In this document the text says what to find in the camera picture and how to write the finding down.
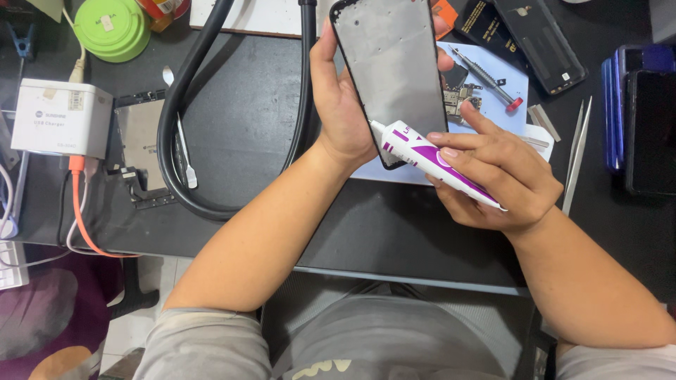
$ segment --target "purple and white tube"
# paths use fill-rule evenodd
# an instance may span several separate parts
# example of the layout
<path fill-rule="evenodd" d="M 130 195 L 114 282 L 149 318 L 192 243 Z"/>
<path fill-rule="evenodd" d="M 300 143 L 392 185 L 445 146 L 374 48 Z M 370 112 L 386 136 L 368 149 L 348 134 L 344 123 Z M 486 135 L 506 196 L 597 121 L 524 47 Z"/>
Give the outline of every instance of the purple and white tube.
<path fill-rule="evenodd" d="M 399 159 L 421 169 L 423 172 L 447 183 L 450 187 L 464 193 L 488 206 L 501 210 L 496 201 L 483 186 L 466 178 L 453 169 L 441 158 L 441 150 L 426 138 L 420 136 L 413 128 L 401 120 L 385 126 L 377 121 L 371 121 L 370 125 L 374 132 L 383 134 L 382 148 Z"/>

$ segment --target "screwdriver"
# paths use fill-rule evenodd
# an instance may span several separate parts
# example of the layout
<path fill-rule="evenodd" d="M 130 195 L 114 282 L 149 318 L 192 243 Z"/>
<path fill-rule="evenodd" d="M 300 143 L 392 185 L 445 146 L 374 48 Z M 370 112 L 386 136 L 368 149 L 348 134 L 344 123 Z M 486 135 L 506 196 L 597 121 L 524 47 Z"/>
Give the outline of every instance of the screwdriver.
<path fill-rule="evenodd" d="M 498 83 L 496 82 L 495 79 L 493 79 L 484 69 L 481 68 L 481 66 L 477 65 L 476 63 L 470 61 L 467 57 L 462 55 L 459 51 L 457 51 L 455 48 L 451 46 L 451 49 L 453 49 L 453 52 L 457 54 L 464 63 L 467 64 L 469 67 L 469 70 L 473 72 L 476 76 L 478 76 L 481 81 L 483 82 L 484 85 L 487 85 L 488 87 L 491 87 L 493 90 L 495 90 L 498 95 L 502 97 L 502 99 L 505 99 L 507 101 L 507 110 L 509 112 L 514 111 L 518 106 L 520 106 L 523 103 L 523 99 L 520 97 L 517 97 L 516 100 L 512 99 L 511 96 L 507 95 L 507 93 L 500 87 L 498 86 Z"/>

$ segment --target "blue clamp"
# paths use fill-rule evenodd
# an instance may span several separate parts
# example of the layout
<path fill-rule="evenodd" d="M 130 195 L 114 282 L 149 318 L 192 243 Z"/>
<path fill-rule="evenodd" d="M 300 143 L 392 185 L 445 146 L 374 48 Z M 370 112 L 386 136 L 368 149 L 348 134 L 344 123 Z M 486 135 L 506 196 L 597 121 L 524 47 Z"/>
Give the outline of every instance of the blue clamp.
<path fill-rule="evenodd" d="M 33 61 L 33 30 L 35 24 L 31 23 L 28 27 L 28 34 L 20 39 L 16 36 L 14 28 L 11 26 L 9 21 L 7 21 L 7 27 L 9 28 L 9 33 L 11 33 L 11 38 L 14 40 L 14 47 L 16 47 L 16 52 L 19 53 L 19 57 L 28 60 L 29 62 Z"/>

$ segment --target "tile floor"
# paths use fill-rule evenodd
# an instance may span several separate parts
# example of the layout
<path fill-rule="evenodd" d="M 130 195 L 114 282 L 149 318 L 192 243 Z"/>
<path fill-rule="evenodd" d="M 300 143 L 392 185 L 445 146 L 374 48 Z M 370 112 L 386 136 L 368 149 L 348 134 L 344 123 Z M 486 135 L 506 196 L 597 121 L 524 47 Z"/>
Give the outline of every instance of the tile floor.
<path fill-rule="evenodd" d="M 150 309 L 137 310 L 110 322 L 103 347 L 101 373 L 137 347 L 145 347 L 145 337 L 155 325 L 160 310 L 174 285 L 192 259 L 142 256 L 139 258 L 139 285 L 142 291 L 160 290 L 160 301 Z"/>

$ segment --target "person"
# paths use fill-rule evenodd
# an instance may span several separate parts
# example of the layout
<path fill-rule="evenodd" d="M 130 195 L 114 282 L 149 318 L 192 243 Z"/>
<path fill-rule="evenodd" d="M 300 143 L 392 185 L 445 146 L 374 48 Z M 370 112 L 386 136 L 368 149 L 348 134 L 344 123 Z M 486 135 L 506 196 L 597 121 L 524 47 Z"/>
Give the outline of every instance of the person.
<path fill-rule="evenodd" d="M 451 314 L 382 295 L 330 305 L 271 365 L 252 313 L 289 276 L 350 174 L 377 156 L 349 74 L 336 73 L 336 46 L 327 18 L 310 53 L 317 141 L 206 243 L 166 300 L 135 379 L 503 378 Z M 438 65 L 449 70 L 453 61 L 440 51 Z M 676 378 L 675 321 L 554 206 L 563 187 L 550 165 L 468 102 L 461 110 L 478 134 L 428 138 L 509 211 L 428 179 L 456 222 L 502 231 L 514 246 L 533 300 L 560 335 L 558 378 Z"/>

